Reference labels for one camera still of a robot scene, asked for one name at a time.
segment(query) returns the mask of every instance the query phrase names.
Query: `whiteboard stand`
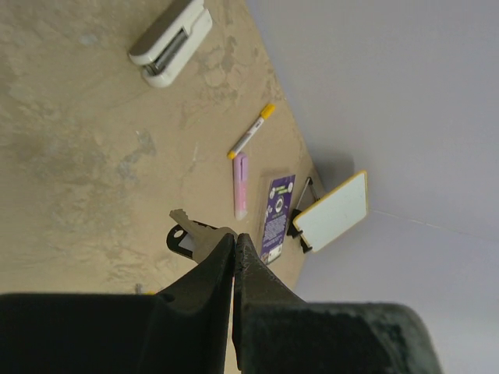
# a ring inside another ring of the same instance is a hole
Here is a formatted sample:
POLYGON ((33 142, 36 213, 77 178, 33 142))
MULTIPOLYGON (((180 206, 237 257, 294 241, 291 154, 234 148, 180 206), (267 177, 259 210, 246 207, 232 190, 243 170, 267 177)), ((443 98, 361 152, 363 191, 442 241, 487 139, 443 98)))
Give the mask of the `whiteboard stand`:
POLYGON ((366 171, 355 174, 321 199, 317 198, 312 178, 308 178, 297 209, 292 212, 287 235, 300 237, 303 253, 318 252, 358 224, 367 213, 366 171), (301 211, 298 207, 309 187, 315 203, 301 211))

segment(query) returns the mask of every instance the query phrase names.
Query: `card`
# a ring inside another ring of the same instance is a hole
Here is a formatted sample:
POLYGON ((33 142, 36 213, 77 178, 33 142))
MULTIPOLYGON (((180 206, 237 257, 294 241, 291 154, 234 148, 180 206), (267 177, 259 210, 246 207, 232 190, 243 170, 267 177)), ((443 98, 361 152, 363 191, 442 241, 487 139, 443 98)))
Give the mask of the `card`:
POLYGON ((261 260, 266 264, 277 259, 282 253, 294 187, 295 176, 289 175, 274 179, 268 189, 264 238, 260 253, 261 260))

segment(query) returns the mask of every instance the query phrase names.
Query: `concrete floor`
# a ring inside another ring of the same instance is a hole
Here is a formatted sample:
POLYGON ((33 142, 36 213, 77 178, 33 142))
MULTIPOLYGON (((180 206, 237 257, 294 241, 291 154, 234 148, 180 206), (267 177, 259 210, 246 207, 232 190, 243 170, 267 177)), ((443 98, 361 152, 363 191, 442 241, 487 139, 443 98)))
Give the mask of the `concrete floor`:
MULTIPOLYGON (((0 292, 159 290, 195 265, 165 247, 170 210, 258 247, 264 176, 313 173, 243 0, 207 1, 214 28, 171 87, 140 78, 126 51, 168 3, 2 0, 0 292), (236 222, 225 155, 267 102, 236 222)), ((271 269, 293 287, 303 259, 288 240, 271 269)))

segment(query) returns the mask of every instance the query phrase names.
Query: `white wall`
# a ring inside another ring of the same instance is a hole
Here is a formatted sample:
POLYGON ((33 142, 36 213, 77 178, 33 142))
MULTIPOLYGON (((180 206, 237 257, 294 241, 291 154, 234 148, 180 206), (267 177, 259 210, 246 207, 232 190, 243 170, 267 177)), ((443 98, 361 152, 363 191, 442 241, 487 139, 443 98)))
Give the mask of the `white wall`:
POLYGON ((346 153, 374 209, 499 240, 497 0, 248 3, 324 178, 346 153))
POLYGON ((247 1, 323 182, 369 173, 299 295, 408 304, 447 372, 499 372, 499 2, 247 1))

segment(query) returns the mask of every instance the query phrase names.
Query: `yellow marker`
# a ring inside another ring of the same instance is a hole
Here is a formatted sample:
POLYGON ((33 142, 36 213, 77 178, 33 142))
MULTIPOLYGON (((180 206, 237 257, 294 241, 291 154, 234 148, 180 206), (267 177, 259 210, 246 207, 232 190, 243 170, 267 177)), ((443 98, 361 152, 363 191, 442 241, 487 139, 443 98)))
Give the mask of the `yellow marker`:
POLYGON ((234 160, 235 157, 244 146, 250 141, 250 139, 255 135, 255 132, 263 125, 266 119, 268 119, 272 113, 274 113, 275 105, 268 104, 261 112, 260 117, 251 125, 249 130, 244 134, 244 136, 237 142, 237 144, 231 149, 231 151, 227 154, 227 157, 231 160, 234 160))

